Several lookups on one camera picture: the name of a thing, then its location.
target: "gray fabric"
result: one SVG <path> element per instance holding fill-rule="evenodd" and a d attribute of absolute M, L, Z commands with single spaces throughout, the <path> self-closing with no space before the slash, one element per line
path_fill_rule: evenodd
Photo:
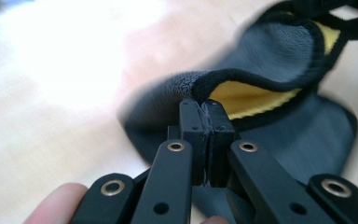
<path fill-rule="evenodd" d="M 308 69 L 313 38 L 302 26 L 258 23 L 212 70 L 238 68 L 276 82 L 290 82 Z"/>
<path fill-rule="evenodd" d="M 208 217 L 224 217 L 228 223 L 235 223 L 226 200 L 226 191 L 227 189 L 193 187 L 192 202 Z"/>
<path fill-rule="evenodd" d="M 191 88 L 207 72 L 188 72 L 169 78 L 137 101 L 125 118 L 126 126 L 139 130 L 166 130 L 179 119 L 179 103 L 191 97 Z"/>

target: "black fabric trim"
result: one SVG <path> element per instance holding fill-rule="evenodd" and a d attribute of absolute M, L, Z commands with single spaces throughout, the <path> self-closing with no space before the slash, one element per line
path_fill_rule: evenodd
<path fill-rule="evenodd" d="M 260 16 L 260 20 L 263 20 L 264 16 L 267 16 L 271 13 L 276 13 L 276 12 L 284 12 L 284 13 L 292 12 L 295 14 L 295 8 L 293 6 L 293 2 L 292 1 L 283 1 L 283 2 L 279 2 L 279 3 L 272 5 L 269 9 L 267 9 Z"/>
<path fill-rule="evenodd" d="M 342 33 L 347 33 L 348 40 L 358 40 L 358 18 L 345 21 L 334 15 L 325 14 L 313 20 Z"/>

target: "fingertip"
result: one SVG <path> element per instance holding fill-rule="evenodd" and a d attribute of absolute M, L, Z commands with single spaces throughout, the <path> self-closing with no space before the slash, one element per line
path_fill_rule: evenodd
<path fill-rule="evenodd" d="M 87 190 L 86 186 L 77 183 L 66 183 L 57 187 L 24 223 L 68 223 Z"/>
<path fill-rule="evenodd" d="M 200 224 L 229 224 L 228 221 L 223 217 L 210 217 Z"/>

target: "yellow lining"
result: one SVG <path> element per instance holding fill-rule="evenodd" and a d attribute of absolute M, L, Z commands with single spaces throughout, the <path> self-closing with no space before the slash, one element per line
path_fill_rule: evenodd
<path fill-rule="evenodd" d="M 339 30 L 334 30 L 328 26 L 322 25 L 321 23 L 315 21 L 315 24 L 321 29 L 324 34 L 324 54 L 327 55 L 331 52 L 331 49 L 336 44 L 339 34 Z"/>
<path fill-rule="evenodd" d="M 267 91 L 238 81 L 226 81 L 212 92 L 210 98 L 223 105 L 230 119 L 241 119 L 281 106 L 300 91 Z"/>

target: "clamp jaw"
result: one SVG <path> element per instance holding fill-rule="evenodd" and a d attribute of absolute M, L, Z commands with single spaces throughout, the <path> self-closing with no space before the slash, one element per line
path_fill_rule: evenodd
<path fill-rule="evenodd" d="M 226 188 L 237 223 L 358 223 L 351 182 L 325 174 L 299 183 L 262 143 L 236 136 L 222 105 L 191 99 L 180 104 L 180 126 L 168 128 L 151 168 L 134 179 L 98 179 L 71 223 L 189 223 L 192 186 Z"/>

